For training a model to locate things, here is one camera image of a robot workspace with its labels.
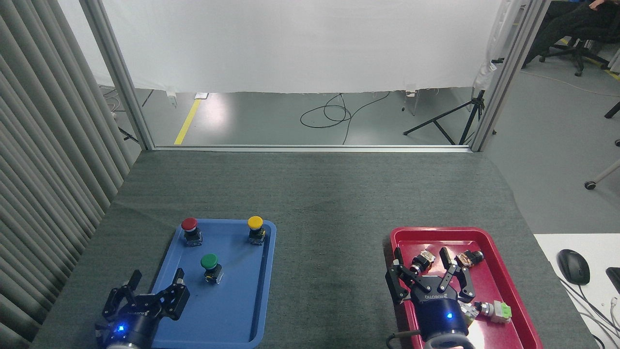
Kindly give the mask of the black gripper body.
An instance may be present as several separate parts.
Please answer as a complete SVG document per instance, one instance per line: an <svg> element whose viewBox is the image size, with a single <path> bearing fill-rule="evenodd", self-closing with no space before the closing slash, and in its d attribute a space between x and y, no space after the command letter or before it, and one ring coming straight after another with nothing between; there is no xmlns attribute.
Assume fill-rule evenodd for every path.
<svg viewBox="0 0 620 349"><path fill-rule="evenodd" d="M445 334L469 334L458 292L450 285L441 288L441 282L438 276L422 276L412 288L412 303L424 341Z"/></svg>
<svg viewBox="0 0 620 349"><path fill-rule="evenodd" d="M135 296L135 306L125 300L117 316L104 316L97 324L98 347L151 347L161 318L154 294Z"/></svg>

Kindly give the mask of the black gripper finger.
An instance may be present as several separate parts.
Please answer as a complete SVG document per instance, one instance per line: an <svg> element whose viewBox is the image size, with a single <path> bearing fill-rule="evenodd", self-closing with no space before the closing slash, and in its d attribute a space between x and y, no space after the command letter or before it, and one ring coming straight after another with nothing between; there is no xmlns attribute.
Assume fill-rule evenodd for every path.
<svg viewBox="0 0 620 349"><path fill-rule="evenodd" d="M190 292L184 283L185 272L177 269L173 281L166 289L155 294L161 311L159 317L179 320L189 300Z"/></svg>
<svg viewBox="0 0 620 349"><path fill-rule="evenodd" d="M421 259L420 256L414 257L410 268L407 269L403 262L400 248L394 249L394 260L386 271L386 283L389 287L392 302L395 305L409 300L414 304L420 302L416 291L421 290L418 282L421 280Z"/></svg>
<svg viewBox="0 0 620 349"><path fill-rule="evenodd" d="M142 273L140 270L134 270L129 281L118 288L110 290L108 298L104 303L103 316L117 316L120 304L123 300L131 306L135 306L135 294L139 282L141 281Z"/></svg>
<svg viewBox="0 0 620 349"><path fill-rule="evenodd" d="M475 298L476 292L472 285L469 268L463 267L459 264L458 258L451 258L447 247L440 248L440 258L441 263L443 263L443 267L445 268L445 273L440 281L440 292L445 293L450 289L454 291L454 289L450 286L450 283L452 278L456 276L460 287L456 300L460 300L461 302L471 302Z"/></svg>

